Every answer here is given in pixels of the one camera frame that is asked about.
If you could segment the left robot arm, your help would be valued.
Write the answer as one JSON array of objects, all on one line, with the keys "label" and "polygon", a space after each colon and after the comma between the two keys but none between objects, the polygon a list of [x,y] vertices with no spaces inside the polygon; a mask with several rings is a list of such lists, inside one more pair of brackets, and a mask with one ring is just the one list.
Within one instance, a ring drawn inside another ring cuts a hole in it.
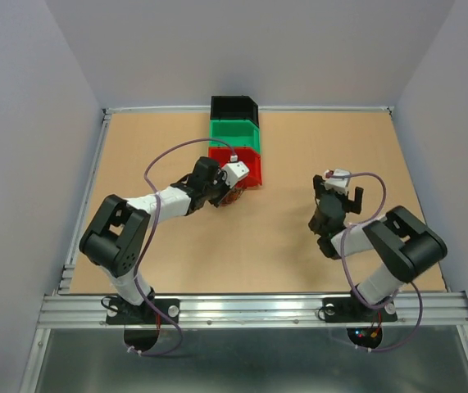
[{"label": "left robot arm", "polygon": [[209,203],[226,203],[249,175],[240,160],[221,165],[202,156],[193,171],[161,191],[141,197],[107,196],[80,240],[79,249],[110,279],[125,304],[125,312],[143,323],[153,315],[155,292],[139,272],[145,249],[157,226],[168,219],[193,214]]}]

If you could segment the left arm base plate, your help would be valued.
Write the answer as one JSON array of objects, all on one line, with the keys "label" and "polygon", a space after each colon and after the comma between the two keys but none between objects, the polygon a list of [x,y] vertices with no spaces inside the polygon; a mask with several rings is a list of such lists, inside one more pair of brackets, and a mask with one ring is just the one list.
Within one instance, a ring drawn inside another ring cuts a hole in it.
[{"label": "left arm base plate", "polygon": [[[132,305],[117,295],[104,296],[101,306],[106,310],[106,324],[108,325],[154,325],[157,322],[167,324],[157,313],[145,303]],[[164,314],[168,314],[170,307],[180,309],[180,301],[175,298],[156,298],[153,304]]]}]

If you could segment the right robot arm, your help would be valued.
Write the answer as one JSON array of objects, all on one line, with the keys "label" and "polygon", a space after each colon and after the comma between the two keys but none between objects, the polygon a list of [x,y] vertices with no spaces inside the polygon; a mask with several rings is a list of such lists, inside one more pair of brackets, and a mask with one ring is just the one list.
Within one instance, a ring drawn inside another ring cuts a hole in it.
[{"label": "right robot arm", "polygon": [[329,321],[361,321],[384,314],[398,290],[414,282],[439,261],[448,249],[444,240],[406,207],[377,210],[369,219],[350,224],[349,213],[359,215],[364,190],[349,188],[353,174],[327,170],[313,178],[316,208],[308,228],[317,235],[322,254],[332,260],[374,251],[380,266],[366,279],[351,283],[347,297],[324,304]]}]

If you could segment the red plastic bin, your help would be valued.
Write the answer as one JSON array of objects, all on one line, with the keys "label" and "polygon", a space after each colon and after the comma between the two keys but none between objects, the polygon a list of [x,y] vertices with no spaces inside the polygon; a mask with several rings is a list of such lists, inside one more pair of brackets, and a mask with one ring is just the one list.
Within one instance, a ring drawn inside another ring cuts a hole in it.
[{"label": "red plastic bin", "polygon": [[[261,170],[261,156],[251,147],[235,147],[235,153],[249,169],[248,176],[242,181],[246,188],[260,187],[263,184]],[[221,165],[229,162],[232,151],[228,147],[208,147],[208,156]]]}]

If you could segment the green plastic bin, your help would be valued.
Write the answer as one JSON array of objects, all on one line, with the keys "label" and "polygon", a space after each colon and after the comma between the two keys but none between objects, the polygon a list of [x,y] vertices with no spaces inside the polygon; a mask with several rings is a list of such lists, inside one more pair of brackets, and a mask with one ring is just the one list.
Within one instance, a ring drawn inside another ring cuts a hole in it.
[{"label": "green plastic bin", "polygon": [[233,147],[251,147],[261,152],[260,129],[251,120],[211,120],[210,137]]}]

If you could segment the black plastic bin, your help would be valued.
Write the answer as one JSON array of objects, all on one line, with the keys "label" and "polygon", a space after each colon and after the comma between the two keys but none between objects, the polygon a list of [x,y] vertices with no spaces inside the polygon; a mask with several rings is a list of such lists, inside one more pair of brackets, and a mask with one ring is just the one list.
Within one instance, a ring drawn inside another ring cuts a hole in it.
[{"label": "black plastic bin", "polygon": [[210,120],[249,120],[259,126],[259,106],[249,96],[212,96]]}]

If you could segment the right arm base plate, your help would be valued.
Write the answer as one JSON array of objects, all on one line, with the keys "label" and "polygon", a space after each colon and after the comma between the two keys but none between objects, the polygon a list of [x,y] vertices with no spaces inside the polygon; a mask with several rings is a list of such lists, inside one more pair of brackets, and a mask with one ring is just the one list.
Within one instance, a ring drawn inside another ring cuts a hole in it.
[{"label": "right arm base plate", "polygon": [[398,320],[395,311],[369,309],[352,297],[341,296],[324,298],[317,317],[327,323],[391,323]]}]

